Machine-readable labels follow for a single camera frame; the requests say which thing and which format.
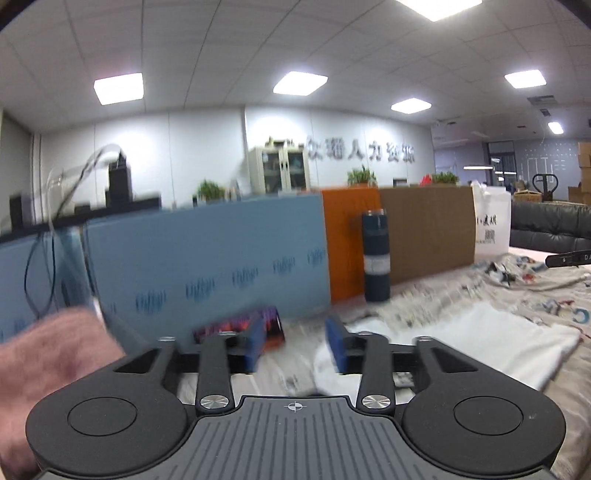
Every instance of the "black leather sofa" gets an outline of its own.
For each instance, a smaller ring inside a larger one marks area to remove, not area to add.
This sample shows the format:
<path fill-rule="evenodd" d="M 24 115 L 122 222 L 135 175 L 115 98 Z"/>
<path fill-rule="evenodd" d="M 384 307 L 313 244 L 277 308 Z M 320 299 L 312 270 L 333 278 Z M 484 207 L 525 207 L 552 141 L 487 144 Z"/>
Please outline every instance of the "black leather sofa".
<path fill-rule="evenodd" d="M 591 250 L 591 207 L 513 201 L 511 246 L 555 254 Z"/>

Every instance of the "ceiling light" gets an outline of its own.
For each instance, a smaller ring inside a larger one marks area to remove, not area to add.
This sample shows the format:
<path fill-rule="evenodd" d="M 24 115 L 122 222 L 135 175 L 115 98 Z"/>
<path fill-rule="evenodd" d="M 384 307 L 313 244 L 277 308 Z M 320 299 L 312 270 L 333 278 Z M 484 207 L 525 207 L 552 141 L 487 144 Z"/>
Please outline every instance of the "ceiling light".
<path fill-rule="evenodd" d="M 546 79 L 539 70 L 510 73 L 509 75 L 505 75 L 505 78 L 513 85 L 513 88 L 529 88 L 546 85 Z"/>
<path fill-rule="evenodd" d="M 328 79 L 313 73 L 289 72 L 275 85 L 273 93 L 307 96 L 322 87 Z"/>
<path fill-rule="evenodd" d="M 144 98 L 144 78 L 141 73 L 132 73 L 97 80 L 95 92 L 101 105 L 141 100 Z"/>
<path fill-rule="evenodd" d="M 392 110 L 395 112 L 407 114 L 422 112 L 423 110 L 429 110 L 430 108 L 431 104 L 429 102 L 424 102 L 418 98 L 409 98 L 408 100 L 392 105 Z"/>
<path fill-rule="evenodd" d="M 492 167 L 486 165 L 468 165 L 464 170 L 492 170 Z"/>
<path fill-rule="evenodd" d="M 463 10 L 475 7 L 482 0 L 398 0 L 400 3 L 412 8 L 416 13 L 427 17 L 432 22 L 442 18 L 451 17 Z"/>
<path fill-rule="evenodd" d="M 564 133 L 562 125 L 560 125 L 558 122 L 550 122 L 548 126 L 550 127 L 554 135 L 562 135 Z"/>

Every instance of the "cardboard box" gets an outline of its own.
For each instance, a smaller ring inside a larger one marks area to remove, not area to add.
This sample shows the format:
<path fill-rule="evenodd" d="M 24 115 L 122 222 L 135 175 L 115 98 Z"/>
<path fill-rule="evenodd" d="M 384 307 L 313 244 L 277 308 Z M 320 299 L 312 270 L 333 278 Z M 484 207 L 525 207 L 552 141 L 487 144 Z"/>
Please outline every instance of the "cardboard box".
<path fill-rule="evenodd" d="M 542 194 L 540 192 L 524 190 L 523 192 L 515 192 L 513 195 L 513 199 L 517 202 L 540 203 L 542 201 Z"/>
<path fill-rule="evenodd" d="M 591 193 L 591 168 L 581 168 L 581 191 Z"/>
<path fill-rule="evenodd" d="M 581 187 L 569 187 L 569 202 L 584 203 Z"/>
<path fill-rule="evenodd" d="M 388 214 L 393 284 L 474 262 L 471 187 L 390 188 L 379 193 Z"/>
<path fill-rule="evenodd" d="M 591 155 L 585 153 L 579 154 L 579 167 L 591 168 Z"/>
<path fill-rule="evenodd" d="M 591 142 L 579 143 L 579 155 L 591 155 Z"/>

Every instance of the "white cloth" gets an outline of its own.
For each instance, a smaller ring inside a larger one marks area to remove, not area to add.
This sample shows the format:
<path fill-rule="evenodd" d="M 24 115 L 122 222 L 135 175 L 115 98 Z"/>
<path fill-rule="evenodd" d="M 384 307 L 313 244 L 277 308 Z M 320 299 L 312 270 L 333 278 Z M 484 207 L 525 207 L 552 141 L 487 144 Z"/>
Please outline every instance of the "white cloth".
<path fill-rule="evenodd" d="M 536 325 L 529 320 L 494 309 L 487 302 L 473 305 L 457 318 L 392 332 L 379 319 L 367 319 L 349 327 L 351 332 L 384 335 L 390 343 L 412 345 L 418 336 L 431 336 L 479 362 L 495 368 L 536 390 L 541 390 L 579 343 L 573 327 Z M 329 395 L 348 395 L 355 404 L 361 375 L 340 375 L 324 343 L 314 359 L 317 388 Z M 412 398 L 397 391 L 397 403 Z"/>

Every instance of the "potted plant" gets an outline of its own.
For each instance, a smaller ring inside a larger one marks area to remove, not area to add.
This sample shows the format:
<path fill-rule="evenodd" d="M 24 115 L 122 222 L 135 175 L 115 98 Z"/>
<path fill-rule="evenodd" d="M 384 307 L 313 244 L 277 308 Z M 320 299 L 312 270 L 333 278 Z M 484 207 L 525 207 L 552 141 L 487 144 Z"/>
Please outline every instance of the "potted plant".
<path fill-rule="evenodd" d="M 434 173 L 431 175 L 431 182 L 434 184 L 448 184 L 448 185 L 456 185 L 460 179 L 457 175 L 450 171 L 444 171 L 441 173 Z"/>
<path fill-rule="evenodd" d="M 365 168 L 365 165 L 361 166 L 361 170 L 354 168 L 347 172 L 347 183 L 349 185 L 376 185 L 377 182 L 374 172 Z"/>
<path fill-rule="evenodd" d="M 195 203 L 197 198 L 211 202 L 213 200 L 223 200 L 225 196 L 226 189 L 224 187 L 220 187 L 214 181 L 203 180 L 197 190 L 197 194 L 193 197 L 193 203 Z"/>

